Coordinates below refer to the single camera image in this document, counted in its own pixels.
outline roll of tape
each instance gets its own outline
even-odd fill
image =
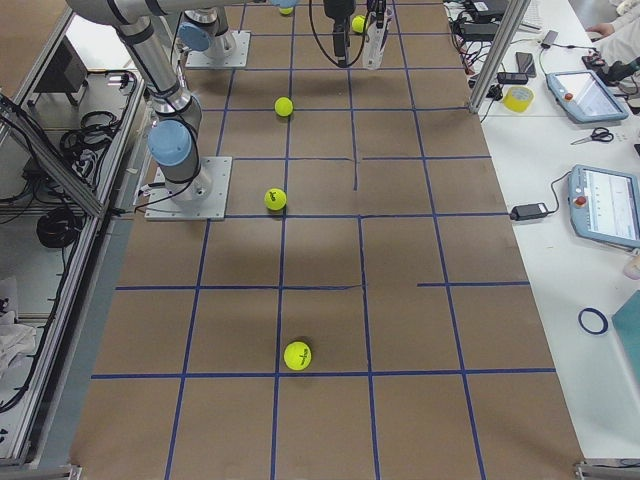
[[[527,87],[514,86],[507,90],[504,97],[504,106],[514,112],[522,113],[533,101],[533,92]]]

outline tablet screen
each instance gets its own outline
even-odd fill
[[[611,237],[638,240],[637,212],[631,179],[584,170],[589,196],[589,230]]]
[[[588,72],[567,73],[556,78],[567,92],[573,94],[575,105],[589,117],[620,112]]]

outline white table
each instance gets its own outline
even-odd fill
[[[547,30],[559,32],[556,43],[590,42],[566,0],[540,0]],[[519,38],[532,38],[518,33]],[[507,207],[544,201],[555,206],[549,184],[575,164],[620,170],[640,176],[640,119],[630,116],[610,124],[611,144],[570,145],[588,135],[594,125],[576,125],[547,90],[535,42],[511,46],[504,59],[515,70],[515,52],[534,53],[538,77],[529,82],[536,97],[523,114],[494,103],[482,127]],[[543,53],[549,72],[583,70],[585,50],[552,47]],[[480,116],[489,101],[485,101]],[[631,258],[612,247],[577,237],[569,221],[567,183],[556,185],[560,210],[543,220],[514,223],[527,274],[584,456],[640,458],[640,387],[612,330],[601,336],[584,332],[577,315],[594,307],[610,319],[640,288],[622,269]]]

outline blue joint cap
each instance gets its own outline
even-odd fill
[[[149,132],[149,150],[156,161],[165,167],[175,167],[191,153],[189,130],[176,120],[160,122]]]
[[[196,52],[204,52],[211,46],[211,39],[207,32],[193,23],[181,23],[178,35],[187,47]]]

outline tablet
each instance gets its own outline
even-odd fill
[[[591,70],[547,74],[556,101],[577,123],[622,120],[628,114]]]
[[[571,224],[581,237],[640,247],[639,199],[634,175],[585,165],[576,165],[569,175]]]

